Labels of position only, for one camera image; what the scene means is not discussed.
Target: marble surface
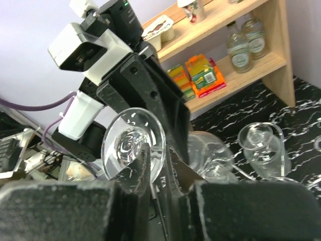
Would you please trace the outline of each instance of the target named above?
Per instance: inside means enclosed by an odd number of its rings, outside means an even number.
[[[290,108],[279,100],[261,81],[217,105],[192,121],[194,130],[206,131],[221,138],[234,153],[235,163],[252,177],[258,176],[244,158],[237,142],[239,131],[253,122],[279,125],[285,136],[285,148],[292,162],[287,177],[303,184],[321,178],[321,152],[314,143],[321,135],[321,90],[296,79],[296,107]],[[244,179],[236,172],[239,179]],[[311,191],[321,205],[321,182]]]

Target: screw hole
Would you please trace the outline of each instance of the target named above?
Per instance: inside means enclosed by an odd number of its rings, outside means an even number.
[[[132,74],[137,73],[137,68],[136,68],[136,67],[131,67],[131,68],[130,68],[130,72],[131,72]]]
[[[152,99],[156,99],[156,96],[158,96],[158,93],[156,91],[152,91],[150,93],[150,96],[152,97]]]

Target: glass handle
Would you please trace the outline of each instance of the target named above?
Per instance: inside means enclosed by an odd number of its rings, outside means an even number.
[[[284,159],[285,158],[285,146],[284,146],[283,131],[278,125],[273,124],[271,122],[264,122],[263,124],[274,127],[280,136],[280,140],[281,140],[281,177],[284,177],[285,176],[285,159]]]

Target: bottle label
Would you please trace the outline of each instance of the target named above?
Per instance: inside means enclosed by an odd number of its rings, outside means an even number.
[[[247,34],[249,40],[250,51],[254,54],[260,53],[265,47],[265,35],[263,32]]]
[[[249,63],[248,49],[240,49],[232,53],[231,61],[237,68],[244,68]]]

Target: upside-down glass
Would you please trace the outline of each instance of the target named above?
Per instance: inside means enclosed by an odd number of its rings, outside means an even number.
[[[188,153],[190,168],[205,180],[217,183],[238,181],[231,172],[234,164],[233,153],[215,135],[208,132],[190,132]]]
[[[276,128],[281,140],[273,135],[271,126]],[[251,123],[238,135],[245,158],[264,179],[285,177],[291,170],[291,161],[285,151],[283,139],[281,128],[271,123]]]
[[[119,113],[108,127],[101,148],[107,179],[134,161],[143,143],[150,146],[150,183],[153,183],[165,162],[166,138],[162,125],[153,113],[143,108]]]

